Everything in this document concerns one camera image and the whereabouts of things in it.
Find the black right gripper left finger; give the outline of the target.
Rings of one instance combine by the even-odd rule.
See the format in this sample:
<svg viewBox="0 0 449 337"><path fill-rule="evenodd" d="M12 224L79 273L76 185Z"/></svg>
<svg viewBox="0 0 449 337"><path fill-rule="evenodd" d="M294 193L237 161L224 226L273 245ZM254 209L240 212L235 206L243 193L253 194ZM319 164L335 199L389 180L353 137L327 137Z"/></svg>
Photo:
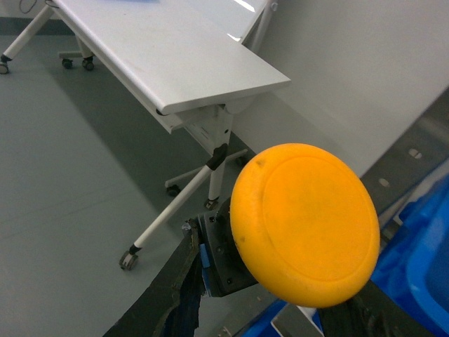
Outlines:
<svg viewBox="0 0 449 337"><path fill-rule="evenodd" d="M149 287L106 336L193 336L204 292L199 224L190 219L184 237Z"/></svg>

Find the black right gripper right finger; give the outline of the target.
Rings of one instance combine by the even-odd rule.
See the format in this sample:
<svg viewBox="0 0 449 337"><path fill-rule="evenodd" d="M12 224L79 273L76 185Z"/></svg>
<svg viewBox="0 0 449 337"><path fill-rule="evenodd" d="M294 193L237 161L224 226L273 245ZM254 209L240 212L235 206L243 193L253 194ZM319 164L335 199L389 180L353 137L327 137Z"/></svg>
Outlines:
<svg viewBox="0 0 449 337"><path fill-rule="evenodd" d="M325 336L447 336L448 313L421 286L326 289L317 296Z"/></svg>

